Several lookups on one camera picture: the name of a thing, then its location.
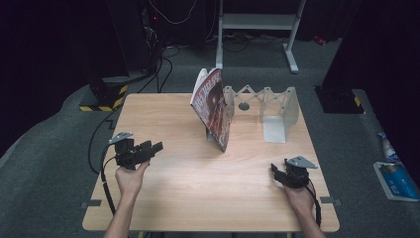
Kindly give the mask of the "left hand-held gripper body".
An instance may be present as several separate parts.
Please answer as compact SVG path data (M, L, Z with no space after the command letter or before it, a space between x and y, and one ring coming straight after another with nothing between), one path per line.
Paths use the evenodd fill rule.
M147 160L140 146L135 145L135 140L131 139L133 133L120 132L109 140L109 145L113 145L116 153L116 162L120 167L133 171L136 165Z

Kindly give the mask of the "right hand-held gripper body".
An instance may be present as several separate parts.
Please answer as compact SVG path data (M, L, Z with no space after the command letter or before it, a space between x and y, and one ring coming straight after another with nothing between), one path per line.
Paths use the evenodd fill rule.
M303 156L297 156L287 161L289 166L289 171L285 172L288 176L288 187L291 188L301 188L309 184L310 178L308 169L316 170L317 165L305 159Z

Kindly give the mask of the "grey expandable book rack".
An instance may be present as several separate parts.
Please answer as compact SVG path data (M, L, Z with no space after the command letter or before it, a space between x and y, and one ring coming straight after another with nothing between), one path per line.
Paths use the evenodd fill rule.
M299 105L294 87L275 93L270 87L254 91L249 85L239 91L231 86L224 87L229 116L232 121L241 102L246 102L251 109L259 108L259 122L262 123L263 139L269 143L285 143L290 128L297 123Z

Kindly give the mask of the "red cover magazine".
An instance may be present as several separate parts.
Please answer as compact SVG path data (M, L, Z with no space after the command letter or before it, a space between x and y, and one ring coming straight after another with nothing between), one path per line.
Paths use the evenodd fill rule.
M231 118L225 99L222 71L201 68L195 81L190 105L211 136L225 152L228 147Z

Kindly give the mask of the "person's right hand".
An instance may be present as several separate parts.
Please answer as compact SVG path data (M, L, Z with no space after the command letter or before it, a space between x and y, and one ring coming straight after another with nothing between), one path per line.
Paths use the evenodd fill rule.
M314 200L311 193L304 187L290 188L286 186L288 201L297 216L311 216Z

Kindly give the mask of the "person's left hand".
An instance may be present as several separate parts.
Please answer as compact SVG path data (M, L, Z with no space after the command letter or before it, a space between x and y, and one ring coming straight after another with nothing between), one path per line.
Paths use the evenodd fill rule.
M123 199L136 199L143 185L143 178L149 161L141 163L136 169L119 168L115 177Z

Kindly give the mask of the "black base with yellow stripes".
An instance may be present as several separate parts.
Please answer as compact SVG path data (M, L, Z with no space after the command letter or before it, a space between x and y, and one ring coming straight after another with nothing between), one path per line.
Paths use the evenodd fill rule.
M325 113L364 114L360 99L350 89L316 86L315 92Z
M113 111L116 110L123 101L127 84L108 85L103 80L90 83L79 102L81 111Z

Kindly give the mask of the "blue and white box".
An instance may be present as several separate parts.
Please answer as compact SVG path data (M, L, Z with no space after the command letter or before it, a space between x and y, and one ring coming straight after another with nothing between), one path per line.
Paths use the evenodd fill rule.
M420 201L420 189L402 165L376 162L373 169L388 199Z

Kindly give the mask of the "dark computer tower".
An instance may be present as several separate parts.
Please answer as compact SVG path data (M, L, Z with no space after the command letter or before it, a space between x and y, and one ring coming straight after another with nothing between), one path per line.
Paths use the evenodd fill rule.
M107 0L127 74L149 74L154 67L138 0Z

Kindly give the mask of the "white metal stand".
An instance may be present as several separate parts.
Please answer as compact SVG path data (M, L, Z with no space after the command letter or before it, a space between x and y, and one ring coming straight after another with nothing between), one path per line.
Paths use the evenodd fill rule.
M289 31L288 41L282 45L290 71L298 73L299 68L292 52L297 30L300 25L306 0L299 0L294 14L236 14L224 12L224 0L219 0L218 39L215 66L223 68L223 31L224 30L264 30Z

